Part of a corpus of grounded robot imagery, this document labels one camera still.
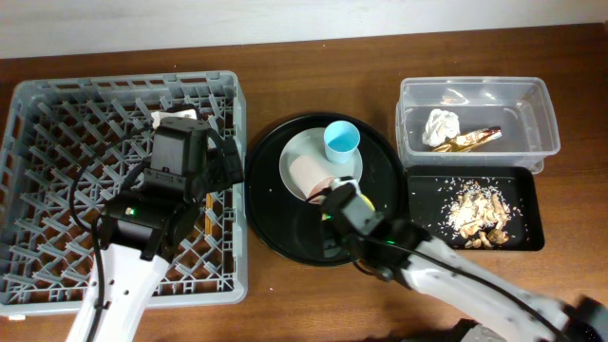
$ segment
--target wooden table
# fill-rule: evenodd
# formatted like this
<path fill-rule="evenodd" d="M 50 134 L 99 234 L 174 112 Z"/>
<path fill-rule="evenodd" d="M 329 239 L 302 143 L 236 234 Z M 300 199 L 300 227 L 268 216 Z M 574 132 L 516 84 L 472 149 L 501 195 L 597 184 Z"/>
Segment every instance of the wooden table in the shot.
<path fill-rule="evenodd" d="M 561 151 L 536 177 L 546 238 L 537 253 L 466 255 L 533 292 L 608 304 L 608 34 L 603 25 L 521 28 L 242 47 L 0 61 L 0 104 L 28 79 L 233 70 L 247 99 L 250 148 L 297 113 L 359 118 L 395 145 L 399 84 L 420 76 L 537 76 L 558 117 Z M 150 310 L 137 341 L 354 341 L 447 328 L 464 317 L 352 266 L 287 260 L 249 233 L 249 293 L 237 305 Z M 74 315 L 0 319 L 0 339 L 61 341 Z"/>

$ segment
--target pink cup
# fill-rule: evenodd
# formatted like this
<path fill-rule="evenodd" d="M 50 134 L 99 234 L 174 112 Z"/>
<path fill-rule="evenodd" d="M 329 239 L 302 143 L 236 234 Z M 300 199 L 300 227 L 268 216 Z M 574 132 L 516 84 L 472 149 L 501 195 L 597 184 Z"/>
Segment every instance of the pink cup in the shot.
<path fill-rule="evenodd" d="M 289 166 L 289 173 L 306 199 L 330 186 L 334 179 L 334 176 L 311 156 L 297 157 Z M 317 197 L 311 200 L 311 203 L 318 204 L 321 199 L 322 197 Z"/>

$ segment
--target blue cup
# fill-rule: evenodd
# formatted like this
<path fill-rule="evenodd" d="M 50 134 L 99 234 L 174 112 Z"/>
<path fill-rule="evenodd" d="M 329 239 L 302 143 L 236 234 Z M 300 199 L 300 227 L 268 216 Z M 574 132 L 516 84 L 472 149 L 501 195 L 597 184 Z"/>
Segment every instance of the blue cup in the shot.
<path fill-rule="evenodd" d="M 325 156 L 333 163 L 347 163 L 360 140 L 359 130 L 354 124 L 345 121 L 331 123 L 323 134 Z"/>

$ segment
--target white plate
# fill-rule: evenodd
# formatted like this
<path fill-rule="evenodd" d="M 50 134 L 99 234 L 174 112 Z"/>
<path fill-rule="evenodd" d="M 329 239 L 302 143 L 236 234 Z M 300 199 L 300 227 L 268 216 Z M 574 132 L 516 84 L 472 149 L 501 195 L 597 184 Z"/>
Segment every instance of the white plate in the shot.
<path fill-rule="evenodd" d="M 295 185 L 289 172 L 289 166 L 299 156 L 312 156 L 334 177 L 351 176 L 356 181 L 361 181 L 363 160 L 359 150 L 354 150 L 351 160 L 345 164 L 335 164 L 328 161 L 325 157 L 325 145 L 323 144 L 324 132 L 325 128 L 322 127 L 302 131 L 291 138 L 281 152 L 281 158 L 278 162 L 278 172 L 281 175 L 281 180 L 285 187 L 301 200 L 306 200 L 306 197 Z"/>

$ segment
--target cable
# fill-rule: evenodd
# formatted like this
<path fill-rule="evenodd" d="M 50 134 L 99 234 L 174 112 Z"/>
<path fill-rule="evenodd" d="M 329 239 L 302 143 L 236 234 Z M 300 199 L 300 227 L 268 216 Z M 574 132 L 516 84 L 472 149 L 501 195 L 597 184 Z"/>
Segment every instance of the cable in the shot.
<path fill-rule="evenodd" d="M 354 266 L 354 268 L 356 268 L 357 270 L 361 271 L 362 274 L 367 275 L 367 276 L 374 276 L 374 274 L 372 272 L 366 270 L 361 265 L 359 265 L 358 260 L 353 260 L 352 261 L 352 265 Z"/>
<path fill-rule="evenodd" d="M 91 222 L 91 235 L 93 238 L 93 254 L 95 255 L 95 263 L 97 265 L 97 282 L 99 287 L 97 288 L 97 303 L 95 303 L 95 315 L 93 316 L 93 322 L 91 328 L 88 331 L 88 337 L 86 342 L 92 342 L 95 339 L 95 333 L 99 327 L 99 322 L 102 319 L 102 313 L 104 311 L 104 300 L 105 300 L 105 276 L 104 276 L 104 262 L 102 261 L 102 250 L 99 246 L 99 235 L 97 234 L 97 221 L 99 216 Z"/>
<path fill-rule="evenodd" d="M 410 253 L 413 254 L 415 256 L 421 257 L 426 261 L 432 262 L 433 264 L 442 267 L 456 275 L 460 275 L 460 276 L 464 276 L 467 277 L 473 281 L 476 281 L 482 285 L 485 285 L 486 287 L 496 291 L 497 293 L 504 295 L 506 298 L 510 299 L 511 301 L 513 301 L 515 304 L 517 304 L 520 308 L 522 308 L 522 310 L 524 310 L 525 312 L 529 313 L 532 317 L 534 317 L 535 319 L 537 319 L 539 322 L 541 322 L 543 324 L 543 326 L 545 326 L 549 331 L 551 331 L 551 333 L 553 333 L 556 336 L 556 339 L 562 340 L 562 341 L 569 341 L 570 339 L 558 328 L 556 328 L 553 324 L 551 324 L 551 322 L 549 322 L 546 318 L 544 318 L 540 313 L 538 313 L 536 310 L 530 308 L 527 304 L 525 304 L 523 301 L 521 301 L 519 298 L 517 298 L 516 296 L 514 296 L 513 294 L 511 294 L 510 292 L 508 292 L 507 290 L 501 288 L 500 286 L 487 281 L 485 279 L 483 279 L 480 276 L 476 276 L 476 275 L 472 275 L 469 272 L 460 270 L 456 267 L 453 267 L 451 265 L 448 265 L 446 263 L 444 263 L 441 260 L 437 260 L 436 258 L 432 257 L 432 256 L 427 256 L 424 253 L 418 252 L 418 251 L 414 251 L 414 250 L 410 250 L 408 248 L 399 246 L 399 245 L 394 245 L 394 244 L 390 244 L 387 243 L 383 240 L 377 239 L 375 237 L 368 237 L 368 236 L 360 236 L 361 238 L 363 238 L 364 240 L 371 242 L 371 243 L 375 243 L 375 244 L 379 244 L 379 245 L 383 245 L 383 246 L 388 246 L 388 247 L 392 247 L 395 249 L 398 249 L 402 252 L 406 252 L 406 253 Z"/>
<path fill-rule="evenodd" d="M 80 218 L 78 217 L 78 215 L 76 215 L 76 208 L 75 208 L 75 204 L 74 204 L 74 197 L 76 195 L 76 188 L 78 187 L 78 182 L 80 181 L 80 178 L 83 177 L 83 174 L 86 172 L 87 168 L 97 159 L 100 159 L 101 157 L 104 156 L 105 152 L 107 152 L 107 150 L 109 150 L 110 148 L 116 146 L 119 143 L 124 143 L 125 141 L 133 138 L 136 135 L 142 134 L 145 131 L 149 131 L 149 130 L 153 130 L 154 128 L 152 126 L 144 126 L 142 128 L 139 129 L 135 129 L 132 130 L 131 133 L 123 136 L 122 138 L 120 138 L 119 140 L 115 141 L 115 142 L 111 142 L 108 145 L 106 145 L 104 147 L 103 150 L 101 150 L 100 152 L 97 152 L 92 158 L 89 158 L 86 163 L 84 165 L 81 165 L 81 169 L 80 171 L 78 171 L 78 174 L 76 175 L 76 177 L 74 178 L 71 186 L 69 187 L 69 197 L 67 199 L 67 202 L 69 203 L 69 211 L 72 215 L 72 217 L 74 218 L 74 222 L 76 223 L 76 225 L 78 225 L 81 229 L 83 229 L 86 232 L 90 232 L 90 229 L 88 229 L 82 221 L 80 221 Z"/>
<path fill-rule="evenodd" d="M 129 172 L 123 180 L 123 185 L 121 185 L 121 191 L 129 190 L 135 185 L 135 181 L 137 177 L 143 172 L 146 167 L 150 167 L 150 162 L 146 162 L 145 160 L 135 165 L 135 167 Z"/>

